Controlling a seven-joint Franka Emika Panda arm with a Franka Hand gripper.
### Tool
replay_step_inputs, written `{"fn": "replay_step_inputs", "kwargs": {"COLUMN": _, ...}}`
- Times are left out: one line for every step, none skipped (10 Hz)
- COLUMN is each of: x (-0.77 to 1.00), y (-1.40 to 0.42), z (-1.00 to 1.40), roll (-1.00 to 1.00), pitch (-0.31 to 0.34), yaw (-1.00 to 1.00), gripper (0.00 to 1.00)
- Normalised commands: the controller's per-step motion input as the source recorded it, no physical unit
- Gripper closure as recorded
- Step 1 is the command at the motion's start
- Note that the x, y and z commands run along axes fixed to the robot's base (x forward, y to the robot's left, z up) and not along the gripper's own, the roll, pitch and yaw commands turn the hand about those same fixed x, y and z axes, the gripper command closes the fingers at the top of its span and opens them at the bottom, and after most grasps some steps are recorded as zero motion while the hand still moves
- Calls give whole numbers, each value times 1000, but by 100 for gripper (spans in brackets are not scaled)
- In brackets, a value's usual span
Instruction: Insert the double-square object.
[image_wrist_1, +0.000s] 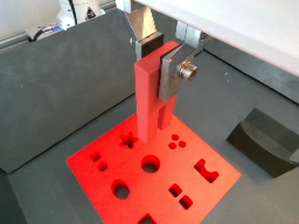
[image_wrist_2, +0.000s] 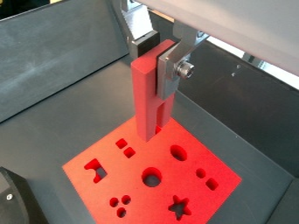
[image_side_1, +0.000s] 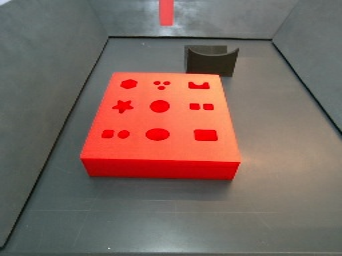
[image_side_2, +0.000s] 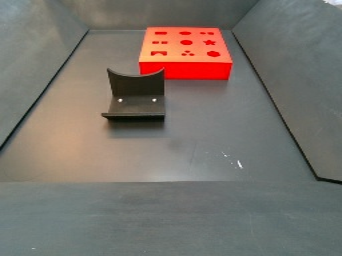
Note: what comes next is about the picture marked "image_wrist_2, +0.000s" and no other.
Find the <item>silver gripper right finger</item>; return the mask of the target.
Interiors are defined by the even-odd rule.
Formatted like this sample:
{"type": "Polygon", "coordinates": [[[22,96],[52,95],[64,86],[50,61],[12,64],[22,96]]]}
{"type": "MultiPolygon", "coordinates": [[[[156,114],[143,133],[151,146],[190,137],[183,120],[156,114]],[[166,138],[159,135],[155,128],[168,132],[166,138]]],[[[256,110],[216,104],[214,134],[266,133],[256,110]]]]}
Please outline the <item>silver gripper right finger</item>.
{"type": "Polygon", "coordinates": [[[175,93],[180,79],[191,78],[194,65],[190,57],[210,36],[178,20],[174,21],[172,35],[180,41],[158,58],[156,94],[163,100],[175,93]]]}

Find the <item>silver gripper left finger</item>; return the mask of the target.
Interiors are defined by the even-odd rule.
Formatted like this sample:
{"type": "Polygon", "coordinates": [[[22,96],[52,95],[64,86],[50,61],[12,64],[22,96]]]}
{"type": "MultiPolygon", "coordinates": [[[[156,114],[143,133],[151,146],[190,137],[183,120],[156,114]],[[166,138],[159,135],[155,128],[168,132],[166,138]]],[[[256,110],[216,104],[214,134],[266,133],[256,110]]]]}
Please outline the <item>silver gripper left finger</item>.
{"type": "Polygon", "coordinates": [[[147,7],[136,0],[120,0],[130,54],[134,59],[160,43],[159,32],[152,27],[147,7]]]}

